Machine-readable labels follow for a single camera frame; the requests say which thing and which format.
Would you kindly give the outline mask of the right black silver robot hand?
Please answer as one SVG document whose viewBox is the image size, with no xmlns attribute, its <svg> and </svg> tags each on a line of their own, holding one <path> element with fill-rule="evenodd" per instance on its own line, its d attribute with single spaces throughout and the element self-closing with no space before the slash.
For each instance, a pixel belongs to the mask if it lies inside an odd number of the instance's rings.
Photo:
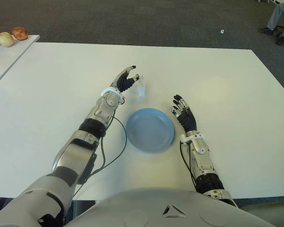
<svg viewBox="0 0 284 227">
<path fill-rule="evenodd" d="M 195 117 L 184 98 L 180 95 L 175 95 L 173 103 L 175 105 L 172 106 L 171 111 L 184 128 L 185 133 L 190 131 L 197 131 Z"/>
</svg>

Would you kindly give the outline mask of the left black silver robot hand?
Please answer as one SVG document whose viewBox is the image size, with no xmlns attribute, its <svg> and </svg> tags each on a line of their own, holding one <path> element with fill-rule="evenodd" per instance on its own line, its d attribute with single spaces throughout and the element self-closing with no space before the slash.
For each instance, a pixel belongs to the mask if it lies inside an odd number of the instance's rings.
<svg viewBox="0 0 284 227">
<path fill-rule="evenodd" d="M 135 82 L 140 79 L 139 74 L 135 75 L 132 78 L 128 78 L 130 71 L 135 68 L 135 65 L 125 68 L 117 75 L 110 86 L 117 88 L 121 93 L 129 89 Z"/>
</svg>

